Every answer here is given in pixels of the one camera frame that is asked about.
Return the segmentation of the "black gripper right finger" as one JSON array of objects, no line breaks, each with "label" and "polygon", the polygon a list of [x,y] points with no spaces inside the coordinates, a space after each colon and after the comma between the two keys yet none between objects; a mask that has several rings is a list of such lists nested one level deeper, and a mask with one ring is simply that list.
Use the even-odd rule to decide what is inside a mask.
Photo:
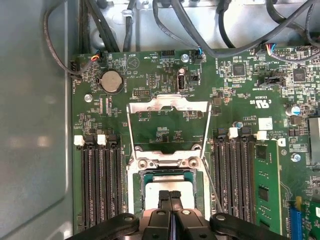
[{"label": "black gripper right finger", "polygon": [[283,240],[269,229],[227,213],[216,213],[209,220],[194,209],[183,208],[181,192],[170,192],[171,207],[182,240]]}]

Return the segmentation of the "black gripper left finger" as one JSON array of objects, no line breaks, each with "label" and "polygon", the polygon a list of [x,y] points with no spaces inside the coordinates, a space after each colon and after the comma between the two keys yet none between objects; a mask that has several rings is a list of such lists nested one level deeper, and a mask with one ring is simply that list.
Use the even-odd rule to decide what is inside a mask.
[{"label": "black gripper left finger", "polygon": [[149,209],[141,218],[121,213],[72,236],[73,240],[169,240],[171,234],[171,196],[159,192],[158,208]]}]

